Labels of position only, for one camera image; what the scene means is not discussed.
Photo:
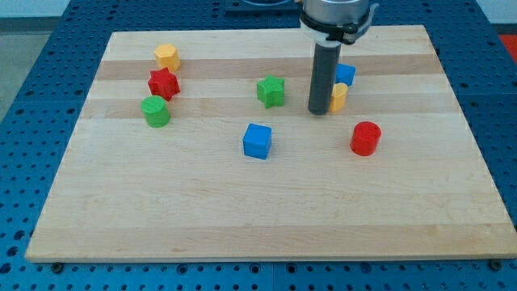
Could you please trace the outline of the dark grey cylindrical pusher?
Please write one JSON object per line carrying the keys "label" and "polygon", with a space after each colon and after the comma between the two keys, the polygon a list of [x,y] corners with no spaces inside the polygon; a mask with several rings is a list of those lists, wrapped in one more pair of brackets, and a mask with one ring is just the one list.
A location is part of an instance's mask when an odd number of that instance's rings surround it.
{"label": "dark grey cylindrical pusher", "polygon": [[316,116],[329,111],[340,50],[340,45],[324,47],[315,44],[308,110]]}

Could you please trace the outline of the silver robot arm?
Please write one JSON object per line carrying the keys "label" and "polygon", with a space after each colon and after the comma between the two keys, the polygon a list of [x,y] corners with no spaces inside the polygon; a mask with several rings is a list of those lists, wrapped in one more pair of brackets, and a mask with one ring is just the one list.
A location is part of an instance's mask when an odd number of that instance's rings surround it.
{"label": "silver robot arm", "polygon": [[301,29],[314,39],[308,110],[325,115],[330,108],[342,45],[353,45],[371,27],[377,2],[369,0],[304,0]]}

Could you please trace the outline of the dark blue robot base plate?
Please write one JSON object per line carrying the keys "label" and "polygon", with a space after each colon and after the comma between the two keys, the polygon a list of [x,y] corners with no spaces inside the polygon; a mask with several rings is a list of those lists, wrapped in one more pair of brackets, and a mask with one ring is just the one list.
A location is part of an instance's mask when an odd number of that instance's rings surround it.
{"label": "dark blue robot base plate", "polygon": [[299,6],[293,0],[224,0],[227,15],[262,13],[297,13]]}

